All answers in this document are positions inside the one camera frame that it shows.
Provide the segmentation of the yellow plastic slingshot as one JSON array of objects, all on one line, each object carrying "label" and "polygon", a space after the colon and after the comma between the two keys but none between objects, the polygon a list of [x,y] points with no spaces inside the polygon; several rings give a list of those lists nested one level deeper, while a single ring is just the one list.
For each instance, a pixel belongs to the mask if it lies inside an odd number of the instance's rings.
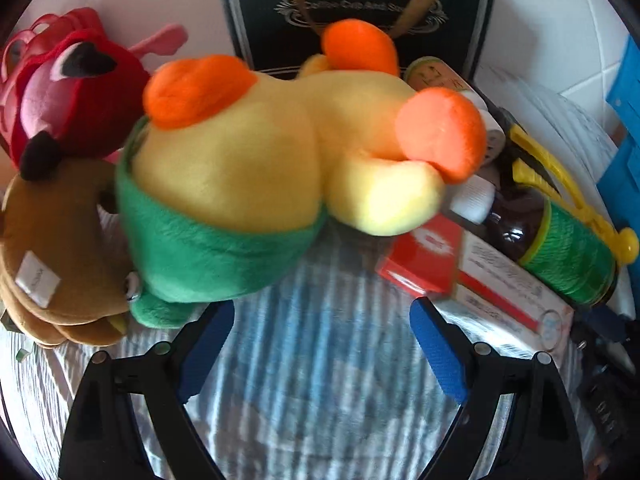
[{"label": "yellow plastic slingshot", "polygon": [[514,124],[509,131],[510,140],[526,154],[533,156],[549,174],[555,177],[563,190],[570,196],[564,200],[561,193],[541,174],[527,165],[523,159],[518,158],[512,164],[512,177],[518,184],[524,184],[536,188],[545,196],[548,196],[558,205],[570,212],[577,220],[597,235],[603,244],[608,246],[617,263],[620,266],[630,266],[639,255],[639,239],[631,228],[623,228],[617,231],[608,220],[605,220],[585,200],[577,183],[561,163],[541,144],[532,138],[519,124]]}]

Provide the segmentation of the brown bottle green label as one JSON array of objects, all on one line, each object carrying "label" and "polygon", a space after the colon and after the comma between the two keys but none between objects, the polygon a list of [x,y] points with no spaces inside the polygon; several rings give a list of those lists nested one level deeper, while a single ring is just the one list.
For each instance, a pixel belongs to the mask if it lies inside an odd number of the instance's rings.
[{"label": "brown bottle green label", "polygon": [[526,185],[504,191],[474,176],[449,202],[457,216],[482,226],[488,243],[576,309],[605,304],[618,265],[588,226],[543,192]]}]

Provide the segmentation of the brown bear plush toy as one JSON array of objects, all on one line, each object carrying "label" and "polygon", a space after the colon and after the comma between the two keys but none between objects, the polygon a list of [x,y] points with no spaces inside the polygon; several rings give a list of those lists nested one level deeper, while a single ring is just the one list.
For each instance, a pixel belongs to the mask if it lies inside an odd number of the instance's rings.
[{"label": "brown bear plush toy", "polygon": [[66,159],[52,176],[17,174],[1,207],[1,299],[11,320],[43,348],[65,341],[108,347],[124,338],[132,269],[112,211],[115,167]]}]

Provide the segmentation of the yellow green duck plush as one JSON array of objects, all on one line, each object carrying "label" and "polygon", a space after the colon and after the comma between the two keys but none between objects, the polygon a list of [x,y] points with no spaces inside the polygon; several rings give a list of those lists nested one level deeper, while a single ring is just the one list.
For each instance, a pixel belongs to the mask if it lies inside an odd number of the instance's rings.
[{"label": "yellow green duck plush", "polygon": [[329,218],[373,236],[422,226],[486,148],[478,107],[411,88],[393,40],[365,21],[329,24],[290,80],[223,54],[160,66],[115,174],[131,314],[178,328],[258,292]]}]

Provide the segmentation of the red pink plush toy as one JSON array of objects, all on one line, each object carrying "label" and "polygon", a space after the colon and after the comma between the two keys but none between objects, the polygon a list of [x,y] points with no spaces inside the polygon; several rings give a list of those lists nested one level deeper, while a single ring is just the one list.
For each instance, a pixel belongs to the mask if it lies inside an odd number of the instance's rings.
[{"label": "red pink plush toy", "polygon": [[44,14],[16,32],[1,55],[1,134],[24,179],[46,178],[67,157],[117,152],[143,114],[143,58],[173,55],[186,40],[170,24],[124,47],[91,8]]}]

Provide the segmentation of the blue plastic storage crate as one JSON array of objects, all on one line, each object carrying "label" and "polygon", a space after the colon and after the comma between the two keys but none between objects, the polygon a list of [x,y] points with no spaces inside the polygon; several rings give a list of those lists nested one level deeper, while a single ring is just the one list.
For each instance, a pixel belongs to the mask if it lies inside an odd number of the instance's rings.
[{"label": "blue plastic storage crate", "polygon": [[598,189],[614,226],[630,226],[639,232],[639,47],[632,37],[606,102],[623,132],[615,135],[620,145]]}]

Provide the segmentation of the red white medicine box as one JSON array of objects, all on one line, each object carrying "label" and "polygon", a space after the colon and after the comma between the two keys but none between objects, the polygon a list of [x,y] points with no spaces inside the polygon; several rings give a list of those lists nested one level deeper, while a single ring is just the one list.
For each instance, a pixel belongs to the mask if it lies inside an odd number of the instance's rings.
[{"label": "red white medicine box", "polygon": [[378,274],[429,296],[450,322],[516,353],[563,362],[573,311],[551,289],[475,234],[439,214],[390,244]]}]

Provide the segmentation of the striped blue white tablecloth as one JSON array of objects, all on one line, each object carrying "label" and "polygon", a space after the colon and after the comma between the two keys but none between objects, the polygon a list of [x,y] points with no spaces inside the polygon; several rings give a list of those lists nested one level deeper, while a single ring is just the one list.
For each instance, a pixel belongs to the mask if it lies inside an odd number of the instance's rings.
[{"label": "striped blue white tablecloth", "polygon": [[[475,80],[570,170],[600,214],[596,188],[616,152],[572,101],[480,66]],[[326,222],[294,271],[235,301],[232,331],[193,425],[228,479],[416,479],[457,405],[439,389],[409,327],[412,301],[376,274],[385,240]],[[1,389],[18,445],[58,478],[66,419],[96,349],[32,348],[1,327]]]}]

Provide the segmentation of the black gift bag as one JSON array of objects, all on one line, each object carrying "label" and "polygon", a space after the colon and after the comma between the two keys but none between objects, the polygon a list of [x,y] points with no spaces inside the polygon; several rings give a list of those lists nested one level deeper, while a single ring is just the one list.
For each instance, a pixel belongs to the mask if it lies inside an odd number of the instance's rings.
[{"label": "black gift bag", "polygon": [[[318,28],[358,18],[388,32],[410,0],[222,0],[231,40],[253,70],[291,79],[320,50]],[[441,58],[465,78],[473,76],[494,0],[435,0],[395,40],[399,65],[422,56]]]}]

